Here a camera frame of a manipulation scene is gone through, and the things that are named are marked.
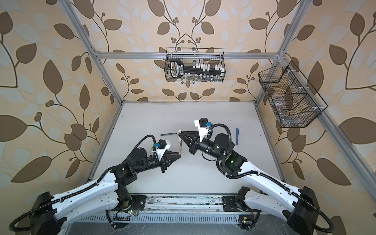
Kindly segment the blue pen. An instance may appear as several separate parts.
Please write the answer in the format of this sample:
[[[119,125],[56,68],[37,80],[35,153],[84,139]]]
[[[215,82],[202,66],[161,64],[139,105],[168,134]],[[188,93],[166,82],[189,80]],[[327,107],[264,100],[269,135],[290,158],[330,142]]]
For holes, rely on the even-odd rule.
[[[240,130],[239,128],[236,128],[236,146],[239,145],[239,134],[240,134]]]

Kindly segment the beige pen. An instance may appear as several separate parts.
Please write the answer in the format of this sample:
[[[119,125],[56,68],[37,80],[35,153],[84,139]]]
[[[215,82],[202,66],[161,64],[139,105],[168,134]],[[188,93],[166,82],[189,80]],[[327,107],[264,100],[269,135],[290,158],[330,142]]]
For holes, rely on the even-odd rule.
[[[182,154],[182,147],[183,147],[183,141],[180,141],[180,145],[179,145],[179,155]]]

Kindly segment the beige pen cap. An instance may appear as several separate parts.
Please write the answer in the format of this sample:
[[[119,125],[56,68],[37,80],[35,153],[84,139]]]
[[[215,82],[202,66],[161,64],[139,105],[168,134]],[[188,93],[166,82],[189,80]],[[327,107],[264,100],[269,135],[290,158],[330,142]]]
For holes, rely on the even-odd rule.
[[[179,131],[178,131],[178,141],[179,141],[179,142],[182,141],[182,139],[181,139],[181,137],[180,137],[180,133],[181,133],[181,131],[182,131],[181,129],[179,129]]]

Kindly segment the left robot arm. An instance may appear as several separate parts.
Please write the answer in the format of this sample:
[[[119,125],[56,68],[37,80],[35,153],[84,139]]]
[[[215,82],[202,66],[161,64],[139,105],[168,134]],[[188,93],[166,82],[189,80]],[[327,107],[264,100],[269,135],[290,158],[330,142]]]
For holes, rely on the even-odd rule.
[[[29,216],[31,234],[57,235],[86,215],[133,206],[126,187],[137,180],[138,173],[155,168],[165,172],[180,158],[180,153],[167,149],[157,149],[148,156],[144,148],[138,147],[122,163],[108,168],[92,182],[65,193],[39,195]]]

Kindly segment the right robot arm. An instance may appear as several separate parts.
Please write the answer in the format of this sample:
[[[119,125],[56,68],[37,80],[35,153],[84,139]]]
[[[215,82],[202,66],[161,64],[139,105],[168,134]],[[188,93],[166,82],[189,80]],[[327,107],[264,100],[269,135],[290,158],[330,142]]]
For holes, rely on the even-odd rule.
[[[211,134],[210,130],[201,128],[199,131],[182,131],[178,136],[191,154],[201,151],[214,157],[217,169],[226,178],[243,180],[263,192],[241,188],[237,200],[241,210],[259,210],[274,215],[300,235],[312,235],[321,230],[316,223],[323,213],[312,189],[292,186],[257,168],[234,151],[230,131],[218,134],[214,141],[210,140]]]

